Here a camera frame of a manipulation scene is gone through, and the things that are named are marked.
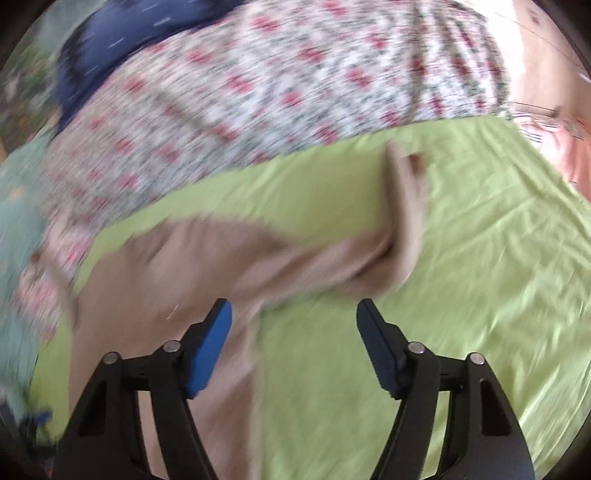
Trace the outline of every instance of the clothing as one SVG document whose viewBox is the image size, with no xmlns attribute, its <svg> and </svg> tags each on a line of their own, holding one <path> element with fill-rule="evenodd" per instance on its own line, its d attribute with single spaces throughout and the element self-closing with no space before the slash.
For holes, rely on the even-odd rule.
<svg viewBox="0 0 591 480">
<path fill-rule="evenodd" d="M 211 25 L 240 4 L 242 0 L 108 0 L 61 49 L 58 131 L 131 54 L 180 31 Z"/>
<path fill-rule="evenodd" d="M 98 230 L 212 174 L 507 94 L 486 20 L 455 2 L 256 0 L 113 72 L 50 145 L 45 203 Z"/>
<path fill-rule="evenodd" d="M 390 144 L 384 165 L 384 225 L 376 231 L 303 248 L 255 222 L 196 217 L 161 223 L 103 257 L 76 299 L 70 407 L 105 352 L 151 353 L 226 297 L 233 309 L 229 337 L 208 388 L 189 406 L 219 478 L 259 478 L 254 316 L 301 293 L 337 288 L 361 299 L 400 288 L 418 260 L 422 161 Z M 149 415 L 143 419 L 151 470 L 165 476 L 154 426 Z"/>
</svg>

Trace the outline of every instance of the teal fabric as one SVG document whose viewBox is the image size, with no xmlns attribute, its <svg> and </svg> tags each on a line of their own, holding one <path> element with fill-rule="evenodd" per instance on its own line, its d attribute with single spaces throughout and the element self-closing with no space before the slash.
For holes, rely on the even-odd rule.
<svg viewBox="0 0 591 480">
<path fill-rule="evenodd" d="M 41 160 L 50 131 L 14 151 L 0 166 L 0 382 L 28 388 L 38 353 L 38 340 L 10 305 L 10 298 L 44 230 L 38 195 Z"/>
</svg>

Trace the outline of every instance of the bed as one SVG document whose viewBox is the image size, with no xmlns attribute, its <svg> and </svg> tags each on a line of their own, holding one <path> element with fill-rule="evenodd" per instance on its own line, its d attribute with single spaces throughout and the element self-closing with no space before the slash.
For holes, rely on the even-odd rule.
<svg viewBox="0 0 591 480">
<path fill-rule="evenodd" d="M 419 265 L 378 306 L 439 354 L 486 355 L 543 478 L 591 407 L 591 207 L 506 120 L 399 127 L 210 177 L 103 230 L 76 288 L 101 256 L 167 217 L 262 219 L 314 244 L 369 229 L 379 222 L 377 172 L 387 139 L 427 153 L 431 196 Z M 261 316 L 264 478 L 370 475 L 395 406 L 372 375 L 354 318 L 355 302 L 331 292 Z M 54 436 L 67 419 L 68 343 L 62 322 L 31 386 L 31 398 L 54 410 Z M 429 471 L 443 427 L 439 421 Z"/>
</svg>

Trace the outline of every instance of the bedding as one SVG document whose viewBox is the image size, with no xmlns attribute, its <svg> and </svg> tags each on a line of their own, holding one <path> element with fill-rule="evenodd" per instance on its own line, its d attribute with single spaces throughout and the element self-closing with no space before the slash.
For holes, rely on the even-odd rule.
<svg viewBox="0 0 591 480">
<path fill-rule="evenodd" d="M 212 173 L 507 95 L 486 19 L 456 2 L 256 0 L 115 70 L 50 145 L 45 201 L 100 229 Z"/>
<path fill-rule="evenodd" d="M 431 195 L 417 268 L 376 303 L 387 321 L 439 355 L 487 357 L 542 478 L 591 407 L 591 206 L 506 120 L 414 124 L 208 177 L 104 229 L 76 290 L 106 254 L 167 218 L 260 220 L 304 245 L 376 228 L 387 140 L 425 152 Z M 370 477 L 396 403 L 375 378 L 355 307 L 329 292 L 261 315 L 263 478 Z M 69 341 L 61 322 L 31 386 L 36 406 L 53 406 L 54 435 L 67 421 Z M 437 464 L 444 413 L 441 402 L 425 473 Z"/>
</svg>

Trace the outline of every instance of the red floral pattern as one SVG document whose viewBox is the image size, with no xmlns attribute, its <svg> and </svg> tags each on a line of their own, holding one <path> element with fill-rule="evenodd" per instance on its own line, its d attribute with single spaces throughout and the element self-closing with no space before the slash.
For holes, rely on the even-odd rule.
<svg viewBox="0 0 591 480">
<path fill-rule="evenodd" d="M 50 145 L 46 205 L 95 231 L 211 173 L 507 97 L 486 21 L 451 0 L 254 0 L 119 67 Z"/>
</svg>

